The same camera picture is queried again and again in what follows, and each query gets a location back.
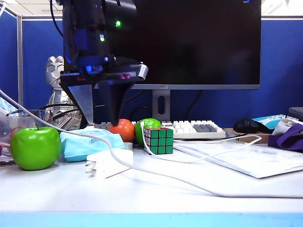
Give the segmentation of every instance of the green led light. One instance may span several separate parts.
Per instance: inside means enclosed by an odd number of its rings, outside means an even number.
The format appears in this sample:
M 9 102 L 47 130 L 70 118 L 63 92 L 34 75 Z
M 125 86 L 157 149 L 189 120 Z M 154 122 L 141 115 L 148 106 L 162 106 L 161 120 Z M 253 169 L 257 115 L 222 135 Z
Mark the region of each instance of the green led light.
M 100 34 L 100 41 L 101 41 L 101 42 L 104 42 L 104 41 L 105 41 L 104 34 Z
M 121 26 L 121 21 L 117 20 L 116 21 L 116 27 L 120 27 Z

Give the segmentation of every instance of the white keyboard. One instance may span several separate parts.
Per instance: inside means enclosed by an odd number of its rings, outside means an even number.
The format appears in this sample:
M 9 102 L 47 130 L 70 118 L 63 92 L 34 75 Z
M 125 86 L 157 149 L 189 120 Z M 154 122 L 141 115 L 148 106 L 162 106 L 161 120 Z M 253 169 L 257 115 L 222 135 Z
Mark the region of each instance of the white keyboard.
M 225 131 L 213 121 L 162 122 L 162 126 L 174 131 L 174 139 L 222 139 Z

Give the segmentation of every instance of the green fruit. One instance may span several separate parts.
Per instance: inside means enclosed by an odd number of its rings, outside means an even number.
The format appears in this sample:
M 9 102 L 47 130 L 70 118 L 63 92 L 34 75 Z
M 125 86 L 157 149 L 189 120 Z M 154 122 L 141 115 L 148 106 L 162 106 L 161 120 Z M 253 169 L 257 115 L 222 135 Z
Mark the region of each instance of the green fruit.
M 156 120 L 154 118 L 146 118 L 146 119 L 140 120 L 136 124 L 135 133 L 136 133 L 137 142 L 141 146 L 144 146 L 143 137 L 142 137 L 142 130 L 141 130 L 141 125 L 140 125 L 140 123 L 142 121 L 144 121 L 144 128 L 146 128 L 146 129 L 148 129 L 148 128 L 161 128 L 161 122 L 159 122 L 158 120 Z
M 58 131 L 51 127 L 24 128 L 15 133 L 10 144 L 11 155 L 26 170 L 50 167 L 61 152 Z

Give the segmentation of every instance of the computer mouse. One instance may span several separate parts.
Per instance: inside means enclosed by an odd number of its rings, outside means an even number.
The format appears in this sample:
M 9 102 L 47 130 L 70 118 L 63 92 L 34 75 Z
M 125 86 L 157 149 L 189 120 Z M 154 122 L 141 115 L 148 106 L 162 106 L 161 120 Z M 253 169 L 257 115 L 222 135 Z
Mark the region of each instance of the computer mouse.
M 259 131 L 259 124 L 250 118 L 243 118 L 235 123 L 233 129 L 241 133 L 256 133 Z

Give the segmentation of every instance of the robotic arm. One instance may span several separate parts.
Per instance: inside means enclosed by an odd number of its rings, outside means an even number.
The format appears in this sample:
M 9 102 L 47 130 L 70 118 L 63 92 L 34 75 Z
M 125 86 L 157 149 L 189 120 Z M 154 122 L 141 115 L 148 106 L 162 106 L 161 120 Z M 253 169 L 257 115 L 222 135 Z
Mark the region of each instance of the robotic arm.
M 126 91 L 144 80 L 148 68 L 110 51 L 107 31 L 130 30 L 136 17 L 132 0 L 57 0 L 63 5 L 63 46 L 78 71 L 61 72 L 61 87 L 93 123 L 92 89 L 98 87 L 113 125 L 118 124 Z

